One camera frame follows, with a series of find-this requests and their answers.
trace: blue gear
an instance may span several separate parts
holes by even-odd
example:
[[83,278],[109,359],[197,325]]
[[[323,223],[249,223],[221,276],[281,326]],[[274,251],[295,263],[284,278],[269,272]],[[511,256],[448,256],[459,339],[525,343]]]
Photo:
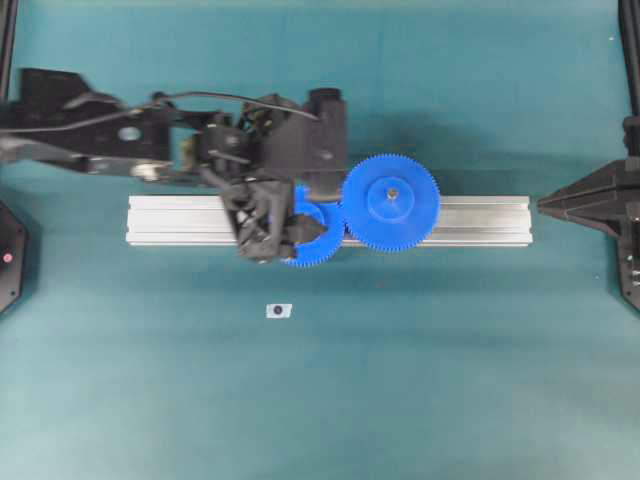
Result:
[[344,238],[344,219],[337,203],[311,203],[307,200],[308,189],[296,187],[297,214],[309,215],[327,227],[327,231],[313,242],[296,245],[298,256],[291,260],[283,260],[294,267],[310,267],[322,263],[336,253]]
[[370,157],[349,173],[342,187],[349,231],[365,245],[397,252],[418,245],[440,214],[440,192],[429,171],[403,155]]

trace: gear teeth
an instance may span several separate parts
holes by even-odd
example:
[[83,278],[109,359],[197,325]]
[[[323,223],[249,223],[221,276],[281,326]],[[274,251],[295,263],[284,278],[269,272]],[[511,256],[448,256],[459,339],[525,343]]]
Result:
[[309,268],[329,260],[342,246],[345,223],[342,210],[337,203],[315,204],[306,200],[306,187],[296,187],[296,212],[315,212],[324,217],[323,224],[328,228],[322,236],[310,243],[296,247],[298,257],[283,260],[283,263],[296,268]]
[[[407,172],[407,175],[398,175],[398,172],[403,170]],[[413,182],[410,182],[410,188],[413,192],[421,190],[422,196],[433,198],[433,203],[436,204],[435,212],[429,210],[432,207],[427,208],[422,205],[422,211],[418,211],[417,215],[411,218],[411,212],[414,211],[414,207],[411,206],[409,217],[401,222],[387,223],[377,220],[373,216],[371,208],[367,208],[369,200],[360,200],[358,196],[367,195],[368,189],[371,188],[374,182],[384,178],[391,179],[396,176],[403,181],[413,180]],[[347,229],[353,237],[377,251],[387,253],[400,252],[419,245],[432,233],[440,214],[440,189],[429,171],[412,158],[398,154],[374,155],[359,162],[349,172],[343,184],[343,196],[340,206],[343,210]],[[358,219],[363,216],[370,218],[372,223],[362,224],[362,222],[358,222]],[[427,222],[427,228],[424,229],[422,237],[416,236],[416,233],[421,234],[422,232],[416,232],[415,228],[408,228],[411,226],[412,221]],[[360,225],[354,228],[354,222],[360,223]]]

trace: black cable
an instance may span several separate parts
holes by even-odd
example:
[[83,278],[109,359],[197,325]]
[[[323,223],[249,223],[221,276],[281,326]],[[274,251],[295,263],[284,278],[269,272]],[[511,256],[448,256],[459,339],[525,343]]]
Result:
[[157,97],[153,102],[143,103],[136,107],[131,107],[127,110],[123,110],[121,112],[109,113],[107,115],[100,115],[98,117],[89,118],[87,120],[80,120],[78,122],[69,123],[67,125],[59,125],[57,127],[36,127],[36,128],[2,128],[0,129],[0,134],[2,133],[43,133],[43,132],[63,132],[66,130],[75,130],[76,128],[87,127],[89,125],[95,125],[96,123],[109,122],[111,120],[116,120],[122,117],[128,117],[131,115],[136,115],[142,113],[143,110],[148,108],[158,107],[162,102],[168,100],[175,100],[177,98],[186,98],[186,97],[211,97],[211,98],[219,98],[222,100],[231,100],[236,102],[243,103],[251,103],[254,105],[259,105],[264,108],[269,108],[272,110],[282,110],[283,112],[294,113],[296,115],[301,115],[303,117],[307,117],[311,120],[319,120],[314,114],[305,112],[304,110],[299,110],[297,108],[285,107],[282,105],[275,105],[273,103],[263,102],[261,100],[256,100],[254,98],[243,97],[240,95],[231,95],[228,93],[216,93],[216,92],[181,92],[175,93],[172,95],[161,95]]
[[221,100],[230,100],[234,102],[251,103],[253,105],[258,105],[259,107],[268,108],[270,110],[281,110],[283,112],[295,113],[296,115],[301,115],[311,120],[319,120],[319,118],[315,116],[313,113],[305,112],[304,110],[300,110],[299,108],[285,107],[284,105],[277,105],[275,103],[263,102],[262,100],[257,100],[255,98],[243,97],[241,95],[231,95],[229,93],[199,92],[199,91],[181,92],[181,93],[174,93],[173,95],[161,95],[158,97],[158,100],[176,100],[178,98],[185,98],[185,97],[211,97],[211,98],[219,98]]

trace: teal table surface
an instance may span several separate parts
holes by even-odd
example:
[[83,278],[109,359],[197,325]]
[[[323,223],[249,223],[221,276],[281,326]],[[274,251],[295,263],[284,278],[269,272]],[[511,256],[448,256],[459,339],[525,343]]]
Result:
[[[26,66],[131,104],[336,86],[351,162],[403,153],[444,194],[535,200],[625,156],[616,3],[31,0],[12,90]],[[0,319],[1,479],[638,478],[640,315],[604,234],[534,212],[529,248],[306,270],[129,247],[128,196],[176,192],[2,169],[34,242]]]

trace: small black object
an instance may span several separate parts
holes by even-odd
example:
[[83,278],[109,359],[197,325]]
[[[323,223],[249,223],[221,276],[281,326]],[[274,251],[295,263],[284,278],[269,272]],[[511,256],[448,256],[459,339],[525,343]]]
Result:
[[24,225],[0,203],[0,312],[22,294],[27,237]]

